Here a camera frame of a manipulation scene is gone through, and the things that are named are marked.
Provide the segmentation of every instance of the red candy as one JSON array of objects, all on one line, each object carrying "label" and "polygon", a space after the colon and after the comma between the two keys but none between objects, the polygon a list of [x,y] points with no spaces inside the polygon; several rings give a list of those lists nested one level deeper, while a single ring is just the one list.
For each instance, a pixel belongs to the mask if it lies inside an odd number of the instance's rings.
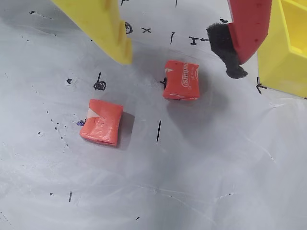
[{"label": "red candy", "polygon": [[200,97],[198,65],[168,61],[165,66],[166,88],[163,97],[175,100],[196,100]]}]

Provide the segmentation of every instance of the black x mark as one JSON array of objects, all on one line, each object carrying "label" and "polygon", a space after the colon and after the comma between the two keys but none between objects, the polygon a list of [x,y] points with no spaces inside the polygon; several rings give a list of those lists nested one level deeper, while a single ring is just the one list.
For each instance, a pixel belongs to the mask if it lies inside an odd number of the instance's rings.
[{"label": "black x mark", "polygon": [[145,33],[145,32],[149,32],[149,33],[151,33],[151,28],[149,28],[149,29],[145,29],[145,28],[143,28],[143,27],[141,27],[141,29],[143,29],[144,31],[143,31],[143,33]]},{"label": "black x mark", "polygon": [[257,88],[257,90],[258,90],[258,92],[259,92],[260,94],[262,94],[262,93],[261,93],[261,91],[260,91],[259,88],[263,88],[263,89],[266,89],[266,88],[267,88],[267,87],[263,86],[263,85],[260,83],[259,77],[257,77],[257,86],[256,86],[256,88]]}]

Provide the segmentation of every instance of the ink scribble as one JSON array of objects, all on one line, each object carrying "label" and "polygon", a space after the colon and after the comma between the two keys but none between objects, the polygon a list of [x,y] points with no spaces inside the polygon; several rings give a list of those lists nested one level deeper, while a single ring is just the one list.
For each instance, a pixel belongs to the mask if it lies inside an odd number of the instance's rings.
[{"label": "ink scribble", "polygon": [[84,126],[85,125],[85,121],[80,120],[80,121],[77,122],[77,125],[78,126]]},{"label": "ink scribble", "polygon": [[227,21],[227,20],[224,20],[223,18],[220,18],[220,21],[221,21],[222,23],[228,23],[228,21]]},{"label": "ink scribble", "polygon": [[125,1],[129,1],[129,0],[121,0],[121,4],[120,5],[122,6]]},{"label": "ink scribble", "polygon": [[164,81],[161,81],[160,83],[162,83],[164,85],[164,89],[166,89],[167,78],[164,78]]},{"label": "ink scribble", "polygon": [[126,26],[126,34],[131,34],[133,32],[132,26],[129,23],[125,23]]},{"label": "ink scribble", "polygon": [[145,28],[143,28],[143,27],[141,27],[141,29],[143,29],[144,31],[143,31],[143,33],[145,33],[145,32],[149,32],[149,33],[151,33],[151,28],[149,28],[149,29],[145,29]]},{"label": "ink scribble", "polygon": [[72,195],[72,192],[69,195],[69,203],[71,202],[71,195]]},{"label": "ink scribble", "polygon": [[105,90],[106,89],[106,82],[105,81],[99,81],[101,76],[101,72],[99,73],[98,80],[94,85],[95,90]]},{"label": "ink scribble", "polygon": [[173,36],[174,36],[175,32],[172,32],[172,35],[171,35],[171,44],[173,42]]},{"label": "ink scribble", "polygon": [[159,122],[158,135],[157,135],[157,144],[158,144],[159,135],[160,135],[160,128],[161,128],[161,121]]},{"label": "ink scribble", "polygon": [[196,38],[196,37],[191,37],[191,36],[189,38],[191,38],[193,40],[191,42],[191,45],[194,45],[194,46],[197,45],[196,40],[209,42],[209,39],[206,39],[206,38]]}]

